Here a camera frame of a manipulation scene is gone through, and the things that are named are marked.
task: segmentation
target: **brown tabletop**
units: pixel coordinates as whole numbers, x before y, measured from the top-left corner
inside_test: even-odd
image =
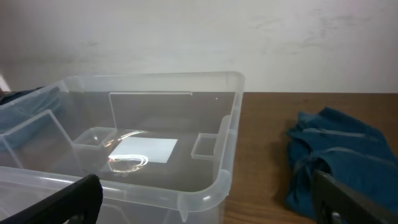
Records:
[[[284,205],[291,178],[285,132],[299,111],[325,106],[379,129],[398,154],[397,94],[245,93],[225,223],[314,223]]]

